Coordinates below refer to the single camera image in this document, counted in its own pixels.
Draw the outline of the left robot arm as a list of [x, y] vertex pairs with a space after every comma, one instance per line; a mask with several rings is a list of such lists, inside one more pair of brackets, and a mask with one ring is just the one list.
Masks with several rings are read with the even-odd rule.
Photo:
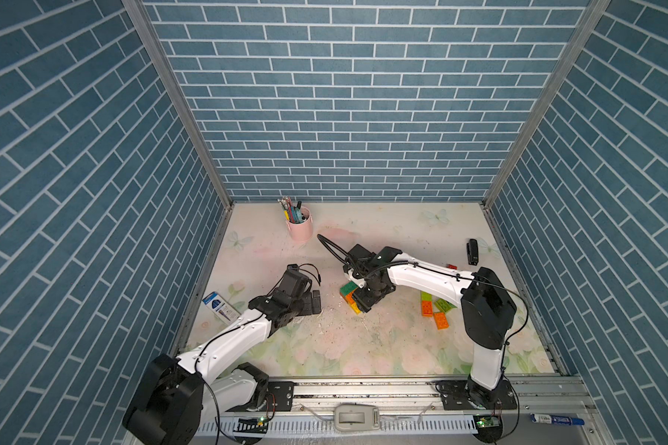
[[313, 286], [320, 282], [315, 265], [290, 264], [276, 285], [251, 299], [223, 331], [189, 352], [156, 357], [126, 408], [124, 428], [143, 444], [189, 444], [203, 413], [218, 421], [229, 409], [260, 407], [268, 374], [235, 362], [295, 318], [319, 314], [321, 296]]

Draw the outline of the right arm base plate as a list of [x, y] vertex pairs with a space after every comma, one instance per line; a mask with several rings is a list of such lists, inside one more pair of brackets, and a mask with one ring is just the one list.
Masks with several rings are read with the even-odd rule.
[[516, 410], [519, 402], [515, 391], [505, 378], [494, 389], [475, 383], [471, 378], [440, 380], [433, 383], [433, 388], [441, 397], [443, 409], [460, 410]]

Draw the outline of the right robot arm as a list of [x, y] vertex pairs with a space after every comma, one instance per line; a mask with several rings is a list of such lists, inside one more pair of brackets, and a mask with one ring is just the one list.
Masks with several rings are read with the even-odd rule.
[[494, 271], [458, 271], [416, 259], [398, 248], [375, 253], [357, 244], [346, 251], [324, 235], [319, 242], [343, 264], [343, 272], [357, 285], [353, 301], [369, 312], [398, 287], [411, 287], [446, 300], [462, 311], [465, 332], [473, 342], [473, 362], [465, 390], [471, 404], [481, 409], [503, 406], [504, 355], [517, 305]]

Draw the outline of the dark green lego brick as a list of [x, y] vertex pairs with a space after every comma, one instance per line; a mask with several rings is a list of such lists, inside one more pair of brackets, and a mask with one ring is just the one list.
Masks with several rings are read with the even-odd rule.
[[354, 291], [358, 289], [358, 285], [354, 282], [348, 282], [340, 288], [340, 295], [345, 298], [348, 295], [351, 295]]

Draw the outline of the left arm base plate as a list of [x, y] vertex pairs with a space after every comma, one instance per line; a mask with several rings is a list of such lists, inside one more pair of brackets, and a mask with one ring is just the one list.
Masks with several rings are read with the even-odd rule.
[[266, 385], [258, 384], [254, 395], [244, 405], [246, 411], [268, 411], [275, 413], [290, 412], [294, 399], [293, 381], [270, 381]]

